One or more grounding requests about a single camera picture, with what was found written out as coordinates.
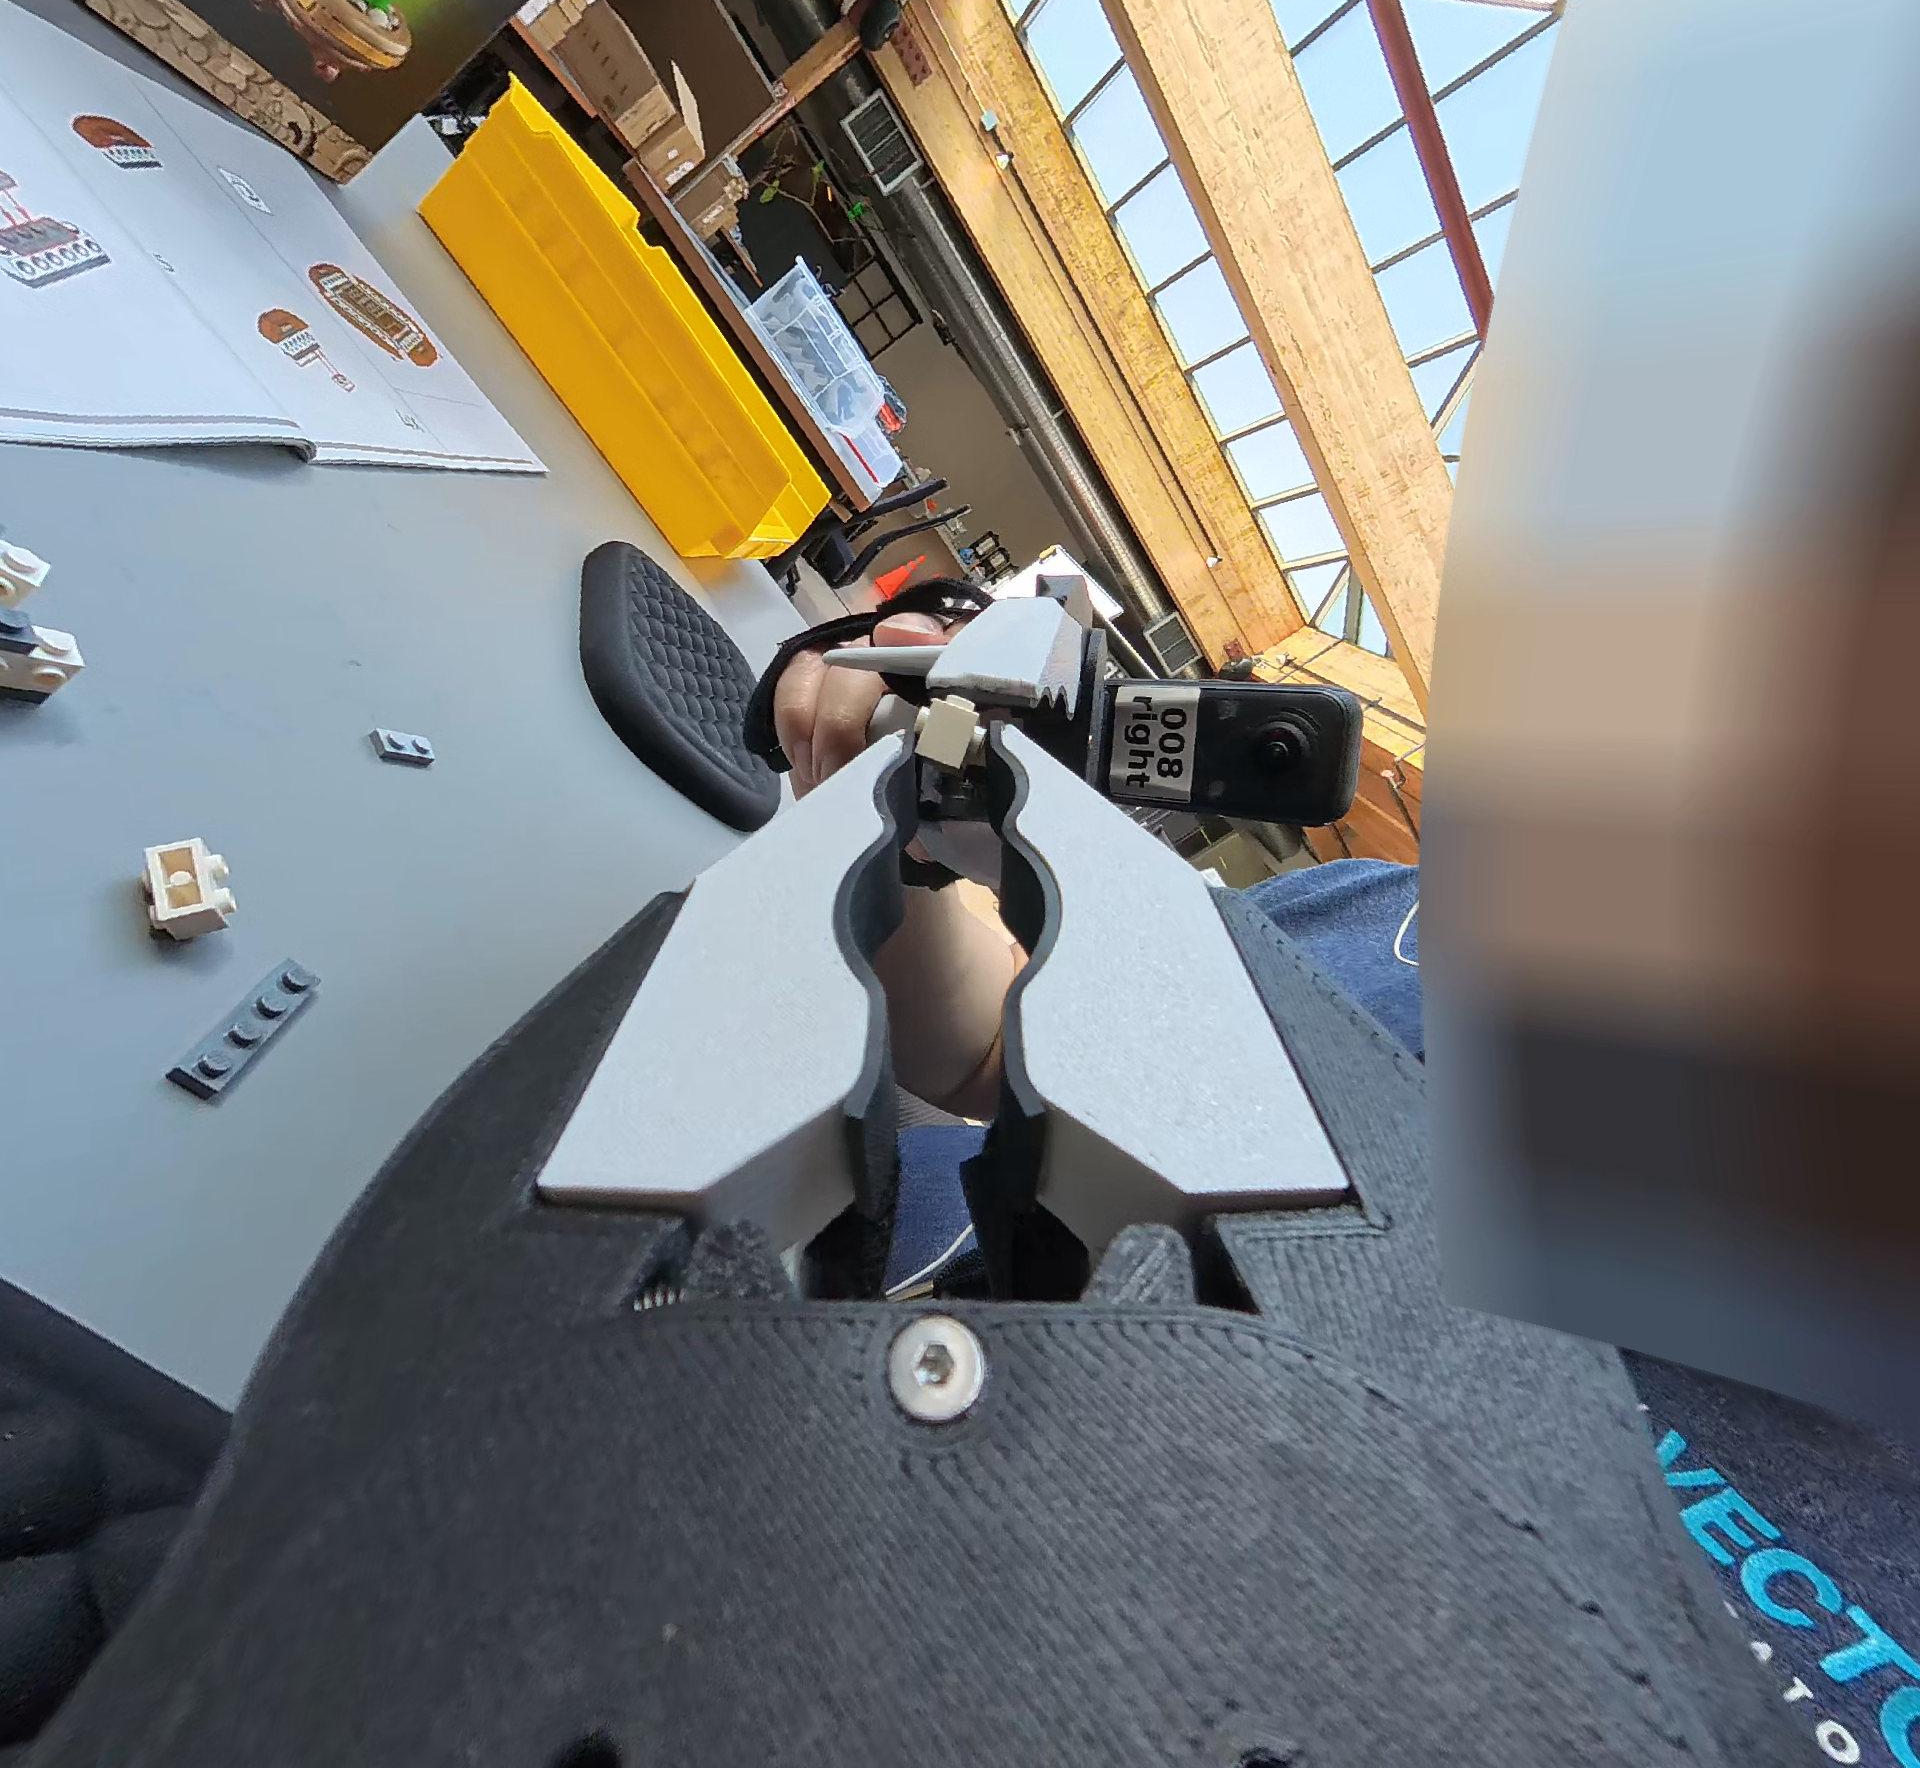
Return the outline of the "stack of cardboard boxes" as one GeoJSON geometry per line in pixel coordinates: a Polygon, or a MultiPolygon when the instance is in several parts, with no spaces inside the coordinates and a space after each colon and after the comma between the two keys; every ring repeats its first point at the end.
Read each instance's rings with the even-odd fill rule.
{"type": "Polygon", "coordinates": [[[721,0],[528,0],[517,24],[701,238],[735,231],[740,134],[775,82],[721,0]]]}

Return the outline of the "person's right hand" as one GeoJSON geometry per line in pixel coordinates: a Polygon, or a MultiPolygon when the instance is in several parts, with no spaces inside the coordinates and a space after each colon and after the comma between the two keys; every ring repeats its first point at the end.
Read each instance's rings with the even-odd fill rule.
{"type": "Polygon", "coordinates": [[[785,756],[789,798],[801,801],[866,746],[866,725],[888,697],[888,679],[837,666],[824,652],[797,652],[775,683],[771,721],[785,756]]]}

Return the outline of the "black padded wrist rest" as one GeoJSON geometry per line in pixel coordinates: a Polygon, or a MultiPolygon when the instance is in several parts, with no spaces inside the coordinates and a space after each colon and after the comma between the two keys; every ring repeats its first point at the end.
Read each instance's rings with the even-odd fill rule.
{"type": "Polygon", "coordinates": [[[131,1617],[232,1418],[3,1282],[3,1761],[131,1617]]]}
{"type": "Polygon", "coordinates": [[[582,558],[579,658],[602,721],[675,794],[735,833],[779,811],[779,778],[743,739],[747,658],[633,543],[606,540],[582,558]]]}

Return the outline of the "person's right forearm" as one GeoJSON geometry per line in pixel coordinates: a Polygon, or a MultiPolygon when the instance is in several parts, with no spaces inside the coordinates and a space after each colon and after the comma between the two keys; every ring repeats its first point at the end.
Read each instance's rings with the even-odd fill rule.
{"type": "Polygon", "coordinates": [[[992,888],[906,884],[902,919],[875,950],[893,1078],[929,1108],[992,1122],[1003,1083],[1003,1006],[1026,966],[992,888]]]}

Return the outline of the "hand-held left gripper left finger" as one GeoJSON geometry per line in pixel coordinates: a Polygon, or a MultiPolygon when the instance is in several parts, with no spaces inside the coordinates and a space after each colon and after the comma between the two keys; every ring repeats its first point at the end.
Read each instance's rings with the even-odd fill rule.
{"type": "Polygon", "coordinates": [[[875,950],[902,925],[919,765],[882,735],[688,888],[544,1171],[555,1207],[814,1252],[805,1282],[879,1296],[897,1086],[875,950]]]}

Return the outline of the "person's navy sweatshirt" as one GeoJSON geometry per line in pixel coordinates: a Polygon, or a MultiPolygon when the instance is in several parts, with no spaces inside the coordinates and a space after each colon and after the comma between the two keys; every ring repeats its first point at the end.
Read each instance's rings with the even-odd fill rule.
{"type": "MultiPolygon", "coordinates": [[[[1418,869],[1342,857],[1251,888],[1402,1050],[1428,1054],[1418,869]]],[[[1916,1764],[1916,1445],[1622,1350],[1661,1483],[1828,1764],[1916,1764]]]]}

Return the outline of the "clear plastic storage box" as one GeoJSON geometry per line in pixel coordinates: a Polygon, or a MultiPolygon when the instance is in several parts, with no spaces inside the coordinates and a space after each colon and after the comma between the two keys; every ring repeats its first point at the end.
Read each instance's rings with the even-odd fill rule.
{"type": "Polygon", "coordinates": [[[879,499],[902,473],[902,459],[882,434],[882,377],[814,271],[797,258],[747,304],[747,314],[850,461],[856,498],[879,499]]]}

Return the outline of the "yellow plastic bin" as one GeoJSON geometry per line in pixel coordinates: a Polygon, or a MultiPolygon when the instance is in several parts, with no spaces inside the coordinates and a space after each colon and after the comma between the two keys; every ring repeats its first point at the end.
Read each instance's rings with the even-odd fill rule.
{"type": "Polygon", "coordinates": [[[829,504],[638,206],[508,82],[419,219],[680,556],[775,558],[829,504]]]}

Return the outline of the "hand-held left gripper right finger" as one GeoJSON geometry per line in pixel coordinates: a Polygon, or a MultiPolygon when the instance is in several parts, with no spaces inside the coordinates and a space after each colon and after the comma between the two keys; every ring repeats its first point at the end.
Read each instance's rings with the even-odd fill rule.
{"type": "Polygon", "coordinates": [[[978,1153],[995,1296],[1076,1296],[1130,1226],[1317,1209],[1351,1171],[1201,869],[992,728],[997,914],[1026,949],[978,1153]]]}

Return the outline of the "lego instruction booklet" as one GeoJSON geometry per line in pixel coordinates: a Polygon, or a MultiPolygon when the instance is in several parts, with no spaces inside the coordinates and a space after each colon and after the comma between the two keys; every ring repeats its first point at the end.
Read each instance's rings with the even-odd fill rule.
{"type": "Polygon", "coordinates": [[[21,2],[3,443],[544,473],[307,169],[21,2]]]}

